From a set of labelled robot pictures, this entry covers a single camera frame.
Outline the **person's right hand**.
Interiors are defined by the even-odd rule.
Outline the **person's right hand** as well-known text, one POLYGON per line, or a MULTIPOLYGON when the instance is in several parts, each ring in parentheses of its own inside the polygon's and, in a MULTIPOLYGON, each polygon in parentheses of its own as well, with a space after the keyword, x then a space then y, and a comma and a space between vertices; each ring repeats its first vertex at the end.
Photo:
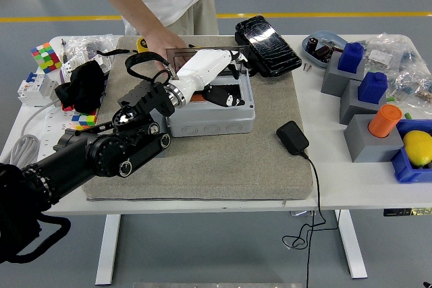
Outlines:
POLYGON ((186 48, 186 43, 178 35, 163 26, 141 32, 141 36, 145 39, 149 51, 159 54, 165 60, 168 49, 186 48))

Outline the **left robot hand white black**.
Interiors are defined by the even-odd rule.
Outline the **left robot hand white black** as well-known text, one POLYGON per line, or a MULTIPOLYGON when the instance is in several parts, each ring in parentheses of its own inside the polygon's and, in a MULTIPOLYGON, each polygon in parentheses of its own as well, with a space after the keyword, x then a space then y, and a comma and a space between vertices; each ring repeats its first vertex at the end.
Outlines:
POLYGON ((183 107, 196 91, 204 90, 232 61, 238 59, 248 61, 240 51, 200 49, 180 68, 176 79, 170 80, 166 89, 177 98, 176 106, 183 107))

